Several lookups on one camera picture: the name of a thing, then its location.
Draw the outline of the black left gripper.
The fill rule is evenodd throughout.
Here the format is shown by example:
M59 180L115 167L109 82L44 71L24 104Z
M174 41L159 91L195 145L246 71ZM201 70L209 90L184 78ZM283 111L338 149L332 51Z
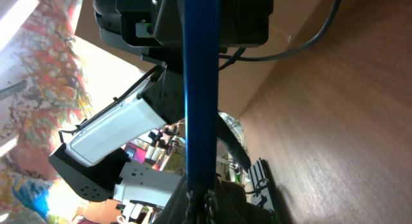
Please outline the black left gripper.
M110 47L165 66L194 55L241 60L268 41L274 0L92 0L100 38Z

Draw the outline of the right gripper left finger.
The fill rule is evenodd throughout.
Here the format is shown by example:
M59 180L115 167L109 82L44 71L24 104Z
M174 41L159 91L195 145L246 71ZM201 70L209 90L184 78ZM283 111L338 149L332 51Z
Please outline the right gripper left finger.
M195 224L195 203L196 195L188 187L187 176L184 175L160 214L160 224Z

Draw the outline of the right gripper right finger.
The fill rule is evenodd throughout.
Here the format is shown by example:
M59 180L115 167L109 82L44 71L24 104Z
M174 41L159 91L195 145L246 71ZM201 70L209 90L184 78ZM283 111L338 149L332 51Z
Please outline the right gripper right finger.
M205 205L207 223L273 224L269 210L247 202L242 186L232 182L217 182L216 190Z

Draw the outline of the blue Galaxy smartphone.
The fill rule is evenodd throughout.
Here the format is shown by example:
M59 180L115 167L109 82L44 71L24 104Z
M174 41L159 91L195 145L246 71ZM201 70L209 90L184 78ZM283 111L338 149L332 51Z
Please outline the blue Galaxy smartphone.
M216 183L220 0L184 0L183 53L188 187Z

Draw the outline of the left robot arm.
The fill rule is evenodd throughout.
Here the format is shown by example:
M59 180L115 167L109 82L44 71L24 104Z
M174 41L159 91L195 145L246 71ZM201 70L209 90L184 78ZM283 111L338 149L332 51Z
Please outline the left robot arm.
M152 62L123 95L72 131L49 162L81 198L165 206L180 177L128 157L122 146L158 127L186 121L189 187L214 188L216 143L237 163L251 161L218 113L219 60L265 44L273 0L93 0L104 42Z

